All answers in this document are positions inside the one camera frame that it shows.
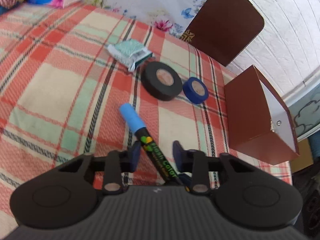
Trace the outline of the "blue-capped black marker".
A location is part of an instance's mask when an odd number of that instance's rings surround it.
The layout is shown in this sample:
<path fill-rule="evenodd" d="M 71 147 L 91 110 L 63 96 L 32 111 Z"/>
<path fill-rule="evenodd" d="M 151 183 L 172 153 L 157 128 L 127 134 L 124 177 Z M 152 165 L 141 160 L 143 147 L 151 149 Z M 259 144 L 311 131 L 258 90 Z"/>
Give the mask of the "blue-capped black marker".
<path fill-rule="evenodd" d="M 156 141 L 148 131 L 146 124 L 137 114 L 133 106 L 129 103 L 125 103 L 120 106 L 119 110 L 130 131 L 140 141 L 142 148 L 148 155 L 149 159 L 163 180 L 170 185 L 183 185 L 177 172 L 169 163 L 166 156 L 163 154 Z"/>

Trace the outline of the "blue tape roll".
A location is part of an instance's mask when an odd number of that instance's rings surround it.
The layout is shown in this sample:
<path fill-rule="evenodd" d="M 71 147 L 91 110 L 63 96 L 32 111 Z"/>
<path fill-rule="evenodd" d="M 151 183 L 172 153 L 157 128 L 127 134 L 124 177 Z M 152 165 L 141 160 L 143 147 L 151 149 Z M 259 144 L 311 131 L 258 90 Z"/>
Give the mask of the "blue tape roll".
<path fill-rule="evenodd" d="M 185 96 L 193 104 L 199 105 L 208 99 L 209 92 L 205 84 L 196 77 L 190 77 L 183 84 L 183 92 Z"/>

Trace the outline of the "large black tape roll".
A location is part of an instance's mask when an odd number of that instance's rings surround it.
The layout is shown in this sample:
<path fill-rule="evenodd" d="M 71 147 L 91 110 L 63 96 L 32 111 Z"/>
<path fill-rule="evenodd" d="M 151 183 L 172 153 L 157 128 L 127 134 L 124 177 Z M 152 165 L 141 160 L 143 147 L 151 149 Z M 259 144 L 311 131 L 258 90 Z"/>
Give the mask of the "large black tape roll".
<path fill-rule="evenodd" d="M 146 91 L 162 101 L 171 101 L 182 91 L 182 80 L 169 65 L 158 61 L 149 62 L 141 74 Z"/>

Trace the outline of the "teal tissue packet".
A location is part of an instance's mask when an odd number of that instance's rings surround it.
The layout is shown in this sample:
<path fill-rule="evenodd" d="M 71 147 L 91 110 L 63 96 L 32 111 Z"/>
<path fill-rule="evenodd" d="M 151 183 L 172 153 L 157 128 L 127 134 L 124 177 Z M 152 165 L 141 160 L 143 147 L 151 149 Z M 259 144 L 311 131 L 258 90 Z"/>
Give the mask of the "teal tissue packet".
<path fill-rule="evenodd" d="M 134 39 L 109 44 L 107 51 L 115 60 L 123 64 L 129 72 L 134 72 L 138 66 L 153 57 L 153 53 L 144 44 Z"/>

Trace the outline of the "brown cardboard box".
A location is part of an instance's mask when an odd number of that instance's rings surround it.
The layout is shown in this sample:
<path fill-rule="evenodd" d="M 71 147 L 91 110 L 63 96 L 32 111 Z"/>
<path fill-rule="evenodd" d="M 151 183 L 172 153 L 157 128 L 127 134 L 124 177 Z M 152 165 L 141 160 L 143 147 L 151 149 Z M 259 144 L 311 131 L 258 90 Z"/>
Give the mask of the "brown cardboard box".
<path fill-rule="evenodd" d="M 225 97 L 230 148 L 271 165 L 300 156 L 290 111 L 255 66 L 225 85 Z"/>

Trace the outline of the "plaid bed blanket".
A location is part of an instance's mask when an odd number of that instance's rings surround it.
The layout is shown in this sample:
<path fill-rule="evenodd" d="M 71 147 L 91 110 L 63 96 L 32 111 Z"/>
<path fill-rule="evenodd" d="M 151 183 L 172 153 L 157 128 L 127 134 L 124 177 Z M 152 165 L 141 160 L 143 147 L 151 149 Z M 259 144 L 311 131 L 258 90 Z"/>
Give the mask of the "plaid bed blanket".
<path fill-rule="evenodd" d="M 181 93 L 159 101 L 140 73 L 111 57 L 107 45 L 143 43 L 182 80 L 194 76 L 208 99 L 193 105 Z M 14 189 L 83 153 L 106 155 L 135 140 L 119 107 L 130 103 L 172 163 L 172 143 L 210 156 L 230 152 L 221 64 L 177 38 L 92 5 L 52 9 L 23 4 L 1 16 L 1 236 L 16 221 Z"/>

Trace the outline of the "brown wooden headboard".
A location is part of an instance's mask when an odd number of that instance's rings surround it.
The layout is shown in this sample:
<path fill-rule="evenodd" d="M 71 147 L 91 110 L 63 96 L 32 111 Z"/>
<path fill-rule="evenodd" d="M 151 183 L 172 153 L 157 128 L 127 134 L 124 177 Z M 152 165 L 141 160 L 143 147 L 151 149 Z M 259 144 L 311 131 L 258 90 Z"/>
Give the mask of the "brown wooden headboard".
<path fill-rule="evenodd" d="M 207 0 L 180 39 L 227 66 L 264 25 L 249 0 Z"/>

